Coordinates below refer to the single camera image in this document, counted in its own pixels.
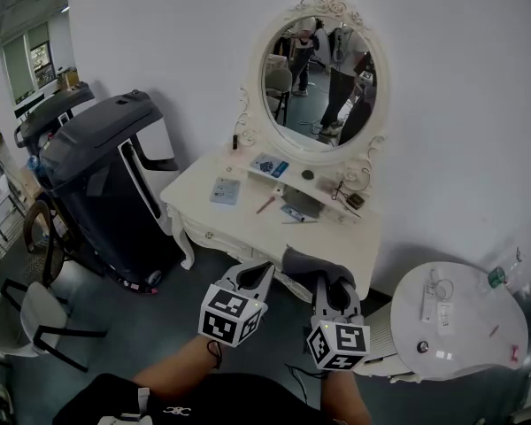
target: white vanity table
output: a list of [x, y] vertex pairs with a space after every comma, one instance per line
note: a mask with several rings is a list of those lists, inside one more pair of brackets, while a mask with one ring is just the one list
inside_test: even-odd
[[[337, 19], [357, 30], [369, 46], [378, 71], [378, 98], [369, 120], [352, 140], [336, 148], [276, 124], [265, 105], [264, 65], [269, 50], [288, 26], [311, 16]], [[374, 210], [372, 176], [373, 161], [384, 140], [381, 127], [388, 101], [387, 77], [387, 64], [375, 35], [343, 0], [301, 2], [275, 20], [258, 42], [248, 83], [242, 88], [243, 109], [235, 124], [239, 149], [223, 147], [202, 156], [161, 193], [173, 220], [173, 237], [185, 253], [181, 265], [190, 269], [195, 262], [188, 235], [194, 243], [224, 251], [240, 261], [272, 261], [278, 267], [278, 280], [310, 302], [311, 293], [281, 273], [281, 258], [290, 245], [347, 267], [354, 275], [359, 297], [365, 298], [381, 240], [381, 216]], [[279, 179], [251, 166], [261, 153], [289, 163]], [[306, 180], [301, 175], [304, 170], [312, 171], [314, 178]], [[342, 190], [348, 195], [356, 192], [366, 202], [351, 212], [341, 199], [316, 187], [321, 177], [336, 184], [342, 181]], [[211, 202], [217, 178], [240, 181], [235, 205]], [[321, 202], [324, 209], [316, 222], [284, 223], [292, 219], [281, 210], [285, 204], [282, 197], [276, 197], [257, 214], [272, 196], [276, 182]]]

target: white chair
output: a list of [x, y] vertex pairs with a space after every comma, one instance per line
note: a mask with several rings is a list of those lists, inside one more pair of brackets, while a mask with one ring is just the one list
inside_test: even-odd
[[411, 370], [397, 356], [391, 336], [390, 316], [391, 303], [388, 303], [364, 319], [364, 324], [370, 326], [370, 354], [354, 367], [354, 372], [364, 376], [387, 376], [391, 378], [391, 383], [420, 383], [420, 377], [410, 373]]
[[279, 117], [281, 108], [283, 112], [283, 126], [287, 124], [287, 111], [289, 108], [289, 96], [293, 87], [293, 74], [289, 69], [274, 69], [265, 77], [265, 88], [275, 89], [281, 94], [278, 98], [267, 97], [267, 104], [272, 111], [275, 120]]
[[[25, 291], [19, 305], [8, 289]], [[0, 353], [33, 358], [52, 354], [67, 364], [88, 369], [57, 349], [61, 336], [104, 337], [106, 332], [67, 329], [67, 314], [61, 304], [38, 282], [29, 287], [7, 279], [0, 292]]]

